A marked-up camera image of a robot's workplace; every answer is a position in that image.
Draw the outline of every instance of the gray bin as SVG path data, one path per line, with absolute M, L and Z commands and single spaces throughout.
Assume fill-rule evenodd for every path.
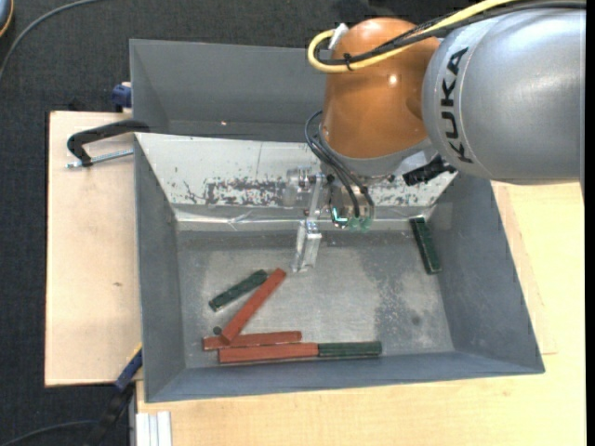
M 134 116 L 166 134 L 303 141 L 324 76 L 301 49 L 132 41 Z M 135 142 L 147 401 L 369 387 L 544 371 L 490 184 L 458 177 L 430 219 L 443 266 L 429 275 L 409 229 L 328 231 L 315 269 L 290 275 L 246 332 L 380 340 L 377 359 L 219 366 L 201 339 L 241 306 L 206 301 L 289 265 L 294 231 L 181 229 Z

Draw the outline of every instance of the wooden block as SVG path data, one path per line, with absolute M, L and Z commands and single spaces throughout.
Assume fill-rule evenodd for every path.
M 222 348 L 218 353 L 219 363 L 303 359 L 308 357 L 318 357 L 318 344 L 308 342 L 279 346 Z
M 276 269 L 269 279 L 267 279 L 257 290 L 252 294 L 252 297 L 242 306 L 230 323 L 228 323 L 221 337 L 223 341 L 227 341 L 228 344 L 242 331 L 246 323 L 254 315 L 254 313 L 264 304 L 269 295 L 281 284 L 287 273 L 282 269 Z
M 238 335 L 233 342 L 226 344 L 220 336 L 205 337 L 203 339 L 203 350 L 216 350 L 218 348 L 231 347 L 257 347 L 274 346 L 278 344 L 292 344 L 301 340 L 300 331 L 267 332 L 266 334 L 244 334 Z

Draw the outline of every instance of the rectangular bar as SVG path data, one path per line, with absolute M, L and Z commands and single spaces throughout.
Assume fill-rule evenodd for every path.
M 269 275 L 267 274 L 267 271 L 265 271 L 264 269 L 258 270 L 252 273 L 243 281 L 238 282 L 225 292 L 221 293 L 220 295 L 217 295 L 216 297 L 208 301 L 208 305 L 215 312 L 217 312 L 221 308 L 224 308 L 225 306 L 233 302 L 241 295 L 249 293 L 253 289 L 259 287 L 262 283 L 264 283 L 267 280 L 268 277 Z
M 318 356 L 325 358 L 377 357 L 381 353 L 382 344 L 377 341 L 318 344 Z
M 279 346 L 223 348 L 219 351 L 219 363 L 242 361 L 277 361 L 304 359 L 318 356 L 318 344 L 284 344 Z
M 203 350 L 216 350 L 231 347 L 274 346 L 278 344 L 294 344 L 301 340 L 300 331 L 267 332 L 265 334 L 243 334 L 226 344 L 220 336 L 203 338 Z
M 244 304 L 244 306 L 238 311 L 230 323 L 228 323 L 221 337 L 223 341 L 230 343 L 244 328 L 246 323 L 254 315 L 254 313 L 264 304 L 269 295 L 281 284 L 287 273 L 282 269 L 276 269 L 269 279 L 267 279 L 257 290 L 252 294 L 252 297 Z
M 434 241 L 431 237 L 430 228 L 428 223 L 423 216 L 411 218 L 409 220 L 411 229 L 416 237 L 417 248 L 424 262 L 424 267 L 428 274 L 436 274 L 442 270 L 440 266 L 440 259 L 438 258 L 438 252 L 434 246 Z

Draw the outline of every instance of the metal bracket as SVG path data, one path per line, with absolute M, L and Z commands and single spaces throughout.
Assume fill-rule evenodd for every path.
M 310 208 L 305 211 L 306 219 L 299 222 L 296 240 L 296 255 L 291 264 L 293 272 L 299 272 L 306 268 L 316 266 L 318 248 L 323 234 L 318 229 L 318 218 L 322 212 L 320 202 L 323 199 L 322 193 L 324 175 L 316 174 L 311 177 L 313 187 L 310 199 Z

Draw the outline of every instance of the metal clamp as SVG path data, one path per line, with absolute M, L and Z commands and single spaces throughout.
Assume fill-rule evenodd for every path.
M 66 147 L 68 147 L 68 150 L 78 159 L 78 162 L 66 164 L 66 167 L 89 167 L 93 164 L 96 164 L 97 162 L 105 162 L 107 160 L 124 157 L 125 155 L 132 153 L 132 150 L 128 150 L 91 157 L 83 148 L 85 144 L 90 144 L 91 142 L 96 142 L 105 138 L 113 138 L 128 132 L 151 132 L 151 130 L 145 123 L 128 119 L 72 134 L 66 143 Z

